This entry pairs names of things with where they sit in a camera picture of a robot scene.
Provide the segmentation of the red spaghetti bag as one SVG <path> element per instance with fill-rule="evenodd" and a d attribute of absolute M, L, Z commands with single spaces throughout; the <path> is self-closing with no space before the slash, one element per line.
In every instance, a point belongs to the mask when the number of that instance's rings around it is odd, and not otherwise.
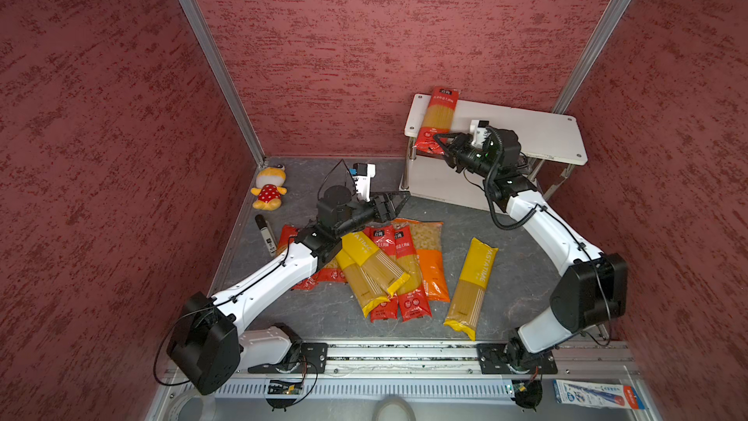
<path fill-rule="evenodd" d="M 449 133 L 458 101 L 458 90 L 447 87 L 434 88 L 414 143 L 417 152 L 434 156 L 443 154 L 443 149 L 436 141 L 436 136 Z"/>
<path fill-rule="evenodd" d="M 423 274 L 408 225 L 395 230 L 395 248 L 397 249 L 397 264 L 409 275 L 409 279 L 397 291 L 403 321 L 430 317 L 432 310 L 424 289 Z"/>
<path fill-rule="evenodd" d="M 385 226 L 381 228 L 368 227 L 365 230 L 367 236 L 383 251 L 391 260 L 397 259 L 397 246 L 395 245 L 395 228 Z M 394 294 L 386 303 L 381 303 L 369 314 L 372 323 L 377 321 L 397 320 L 399 313 L 399 298 Z"/>

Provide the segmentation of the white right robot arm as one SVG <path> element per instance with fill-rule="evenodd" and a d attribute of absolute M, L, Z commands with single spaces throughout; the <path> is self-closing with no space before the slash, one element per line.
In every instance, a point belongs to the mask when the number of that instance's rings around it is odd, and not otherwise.
<path fill-rule="evenodd" d="M 492 222 L 500 230 L 524 229 L 549 256 L 560 280 L 549 307 L 512 332 L 497 356 L 501 372 L 524 374 L 549 361 L 572 337 L 623 317 L 628 265 L 586 241 L 550 206 L 524 175 L 518 135 L 480 122 L 469 133 L 436 134 L 447 165 L 482 179 Z"/>

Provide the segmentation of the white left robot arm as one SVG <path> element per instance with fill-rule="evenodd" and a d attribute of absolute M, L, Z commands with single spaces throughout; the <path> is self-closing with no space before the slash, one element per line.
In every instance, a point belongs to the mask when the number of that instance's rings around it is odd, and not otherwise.
<path fill-rule="evenodd" d="M 410 197 L 408 191 L 375 192 L 362 201 L 344 185 L 327 188 L 318 200 L 317 217 L 284 253 L 231 288 L 211 297 L 191 296 L 157 352 L 165 352 L 200 394 L 216 392 L 251 352 L 240 341 L 251 322 L 340 253 L 345 235 L 396 219 Z"/>

